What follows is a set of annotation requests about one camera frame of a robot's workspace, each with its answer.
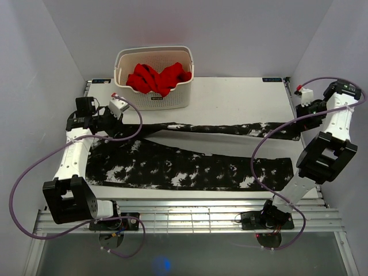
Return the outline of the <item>black white patterned trousers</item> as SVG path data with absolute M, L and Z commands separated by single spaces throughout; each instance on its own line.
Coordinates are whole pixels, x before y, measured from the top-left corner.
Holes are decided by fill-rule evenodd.
M 159 131 L 208 133 L 264 138 L 279 122 L 240 125 L 190 125 L 167 122 L 144 124 L 128 141 L 95 140 L 86 166 L 92 185 L 135 189 L 186 191 L 261 191 L 251 173 L 272 190 L 280 191 L 294 175 L 290 158 L 235 157 L 189 151 L 149 141 Z

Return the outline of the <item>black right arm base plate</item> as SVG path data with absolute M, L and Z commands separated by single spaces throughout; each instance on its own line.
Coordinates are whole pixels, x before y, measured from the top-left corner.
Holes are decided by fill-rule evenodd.
M 237 214 L 235 222 L 241 224 L 242 230 L 294 229 L 294 222 L 290 213 L 273 216 L 266 214 L 265 211 L 247 211 Z

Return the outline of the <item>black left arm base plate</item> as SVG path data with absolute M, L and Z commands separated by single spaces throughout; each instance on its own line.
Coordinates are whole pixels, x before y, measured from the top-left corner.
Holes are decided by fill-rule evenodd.
M 140 218 L 140 213 L 121 213 L 121 217 L 129 216 L 130 218 L 123 218 L 114 221 L 100 221 L 97 223 L 90 223 L 90 231 L 137 231 L 139 229 L 140 223 L 137 219 Z

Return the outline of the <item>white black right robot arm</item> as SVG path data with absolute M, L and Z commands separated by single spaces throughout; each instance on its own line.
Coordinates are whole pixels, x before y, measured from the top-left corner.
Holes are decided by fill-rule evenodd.
M 283 226 L 291 219 L 292 207 L 316 185 L 332 182 L 351 161 L 358 147 L 351 142 L 350 123 L 353 104 L 361 98 L 361 89 L 346 80 L 332 82 L 323 99 L 315 99 L 313 90 L 298 87 L 296 106 L 299 131 L 317 127 L 319 134 L 300 154 L 297 171 L 289 183 L 267 200 L 260 213 L 260 223 L 266 228 Z

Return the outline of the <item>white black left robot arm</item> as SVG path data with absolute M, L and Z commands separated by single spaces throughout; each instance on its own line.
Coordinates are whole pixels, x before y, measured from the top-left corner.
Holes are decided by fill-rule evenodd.
M 57 224 L 102 219 L 108 229 L 114 230 L 122 223 L 117 204 L 96 198 L 86 182 L 86 166 L 93 135 L 106 132 L 114 136 L 129 105 L 114 97 L 107 106 L 96 107 L 93 97 L 79 97 L 75 102 L 76 111 L 66 125 L 68 147 L 53 180 L 43 184 L 43 195 Z

